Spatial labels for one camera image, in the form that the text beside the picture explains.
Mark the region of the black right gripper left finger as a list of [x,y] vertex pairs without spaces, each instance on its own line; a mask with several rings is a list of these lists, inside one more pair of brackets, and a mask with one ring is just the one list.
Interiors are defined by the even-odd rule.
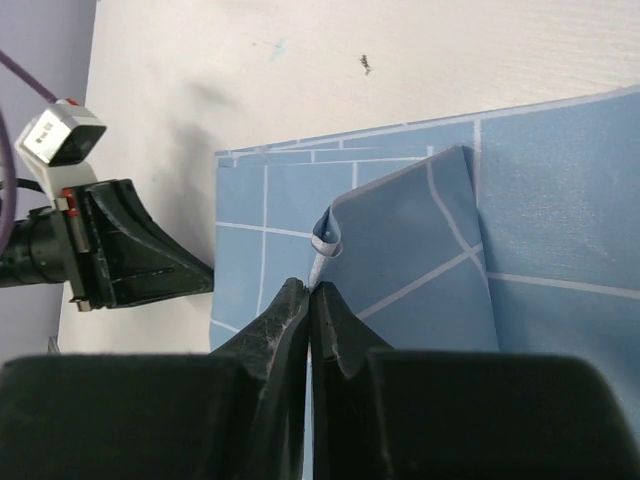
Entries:
[[298,479],[309,294],[206,355],[23,357],[1,370],[5,479]]

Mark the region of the blue grid placemat cloth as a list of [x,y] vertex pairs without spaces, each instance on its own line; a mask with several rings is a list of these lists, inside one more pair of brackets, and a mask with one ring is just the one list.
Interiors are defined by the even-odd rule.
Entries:
[[[397,350],[576,358],[639,475],[639,91],[221,152],[213,350],[286,280]],[[313,475],[308,306],[303,474]]]

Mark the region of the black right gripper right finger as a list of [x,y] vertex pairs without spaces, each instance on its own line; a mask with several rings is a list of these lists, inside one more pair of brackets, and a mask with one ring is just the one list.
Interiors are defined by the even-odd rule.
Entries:
[[604,378],[558,356],[397,350],[338,289],[311,294],[317,479],[631,479]]

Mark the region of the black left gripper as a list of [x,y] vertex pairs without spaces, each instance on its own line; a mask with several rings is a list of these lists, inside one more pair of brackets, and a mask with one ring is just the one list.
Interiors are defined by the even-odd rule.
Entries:
[[211,293],[213,269],[157,225],[133,182],[66,187],[14,222],[3,288],[68,283],[81,312]]

